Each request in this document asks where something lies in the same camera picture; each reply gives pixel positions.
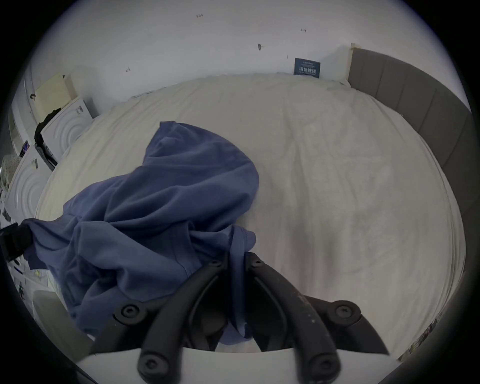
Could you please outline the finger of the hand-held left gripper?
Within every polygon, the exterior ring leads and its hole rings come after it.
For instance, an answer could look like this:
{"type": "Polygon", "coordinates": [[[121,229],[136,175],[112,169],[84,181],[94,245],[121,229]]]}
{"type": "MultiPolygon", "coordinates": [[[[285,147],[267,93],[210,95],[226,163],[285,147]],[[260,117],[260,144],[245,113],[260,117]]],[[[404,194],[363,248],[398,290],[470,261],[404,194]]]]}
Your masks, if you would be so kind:
{"type": "Polygon", "coordinates": [[[0,254],[5,261],[14,261],[31,246],[32,231],[28,225],[14,223],[0,230],[0,254]]]}

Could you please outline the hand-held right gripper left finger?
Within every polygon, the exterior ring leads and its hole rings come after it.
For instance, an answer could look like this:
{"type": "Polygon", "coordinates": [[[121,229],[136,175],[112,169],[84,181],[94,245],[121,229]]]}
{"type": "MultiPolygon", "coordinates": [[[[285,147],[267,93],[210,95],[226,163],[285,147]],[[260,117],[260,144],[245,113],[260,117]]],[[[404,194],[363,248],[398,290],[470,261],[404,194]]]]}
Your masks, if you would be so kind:
{"type": "Polygon", "coordinates": [[[169,297],[121,304],[95,337],[89,356],[140,346],[136,367],[144,382],[177,382],[188,321],[227,267],[227,258],[211,261],[169,297]]]}

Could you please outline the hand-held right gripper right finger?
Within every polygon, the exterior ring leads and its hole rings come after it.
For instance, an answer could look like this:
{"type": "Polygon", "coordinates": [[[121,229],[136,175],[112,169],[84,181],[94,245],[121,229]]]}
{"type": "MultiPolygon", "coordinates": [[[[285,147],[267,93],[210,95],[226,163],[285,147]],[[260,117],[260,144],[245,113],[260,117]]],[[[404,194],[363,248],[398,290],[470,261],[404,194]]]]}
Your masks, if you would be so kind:
{"type": "Polygon", "coordinates": [[[245,315],[262,352],[293,348],[300,381],[334,381],[338,350],[388,356],[381,337],[348,300],[305,296],[255,253],[245,255],[245,315]]]}

